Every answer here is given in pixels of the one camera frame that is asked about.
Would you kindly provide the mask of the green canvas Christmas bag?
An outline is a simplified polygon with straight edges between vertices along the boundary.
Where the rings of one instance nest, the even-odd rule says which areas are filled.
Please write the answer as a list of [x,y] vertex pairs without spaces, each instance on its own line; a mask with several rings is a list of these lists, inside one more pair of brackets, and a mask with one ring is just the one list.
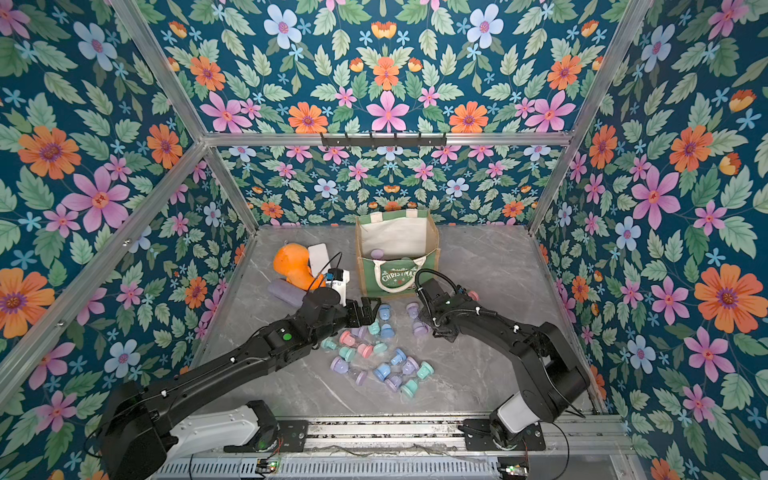
[[[422,268],[436,270],[440,236],[427,210],[375,212],[357,218],[356,254],[361,290],[370,297],[394,297],[415,290],[415,274]],[[384,258],[373,260],[381,249]]]

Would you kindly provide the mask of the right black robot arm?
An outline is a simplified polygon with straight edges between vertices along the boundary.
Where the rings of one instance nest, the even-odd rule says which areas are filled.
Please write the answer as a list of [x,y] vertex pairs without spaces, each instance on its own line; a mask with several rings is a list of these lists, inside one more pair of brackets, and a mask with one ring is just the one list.
[[497,446],[510,449],[529,427],[554,422],[591,386],[589,372],[556,325],[513,321],[433,269],[418,270],[414,284],[422,303],[419,319],[434,337],[453,342],[470,336],[511,362],[518,392],[489,416],[488,435]]

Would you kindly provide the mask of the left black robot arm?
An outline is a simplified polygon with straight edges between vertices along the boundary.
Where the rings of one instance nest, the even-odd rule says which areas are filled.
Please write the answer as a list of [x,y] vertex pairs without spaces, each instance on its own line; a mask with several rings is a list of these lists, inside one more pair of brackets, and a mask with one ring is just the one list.
[[325,338],[372,324],[380,306],[376,297],[342,302],[337,291],[320,287],[304,296],[295,313],[259,328],[228,353],[147,386],[129,382],[116,388],[95,433],[106,473],[111,479],[150,477],[181,444],[171,431],[182,420],[306,357]]

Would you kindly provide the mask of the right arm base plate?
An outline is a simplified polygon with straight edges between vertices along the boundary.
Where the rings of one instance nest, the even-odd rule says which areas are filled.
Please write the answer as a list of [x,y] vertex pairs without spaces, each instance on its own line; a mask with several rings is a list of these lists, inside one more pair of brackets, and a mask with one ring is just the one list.
[[544,435],[538,423],[525,427],[521,432],[507,430],[500,421],[465,419],[458,430],[464,436],[468,451],[528,451],[546,449]]

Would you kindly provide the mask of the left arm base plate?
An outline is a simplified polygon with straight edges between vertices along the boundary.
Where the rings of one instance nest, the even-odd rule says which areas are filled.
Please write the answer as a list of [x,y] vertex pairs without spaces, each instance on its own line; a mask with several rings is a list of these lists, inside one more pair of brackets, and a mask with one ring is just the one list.
[[308,439],[309,422],[306,420],[278,420],[274,425],[260,427],[243,445],[225,446],[225,453],[273,454],[304,451]]

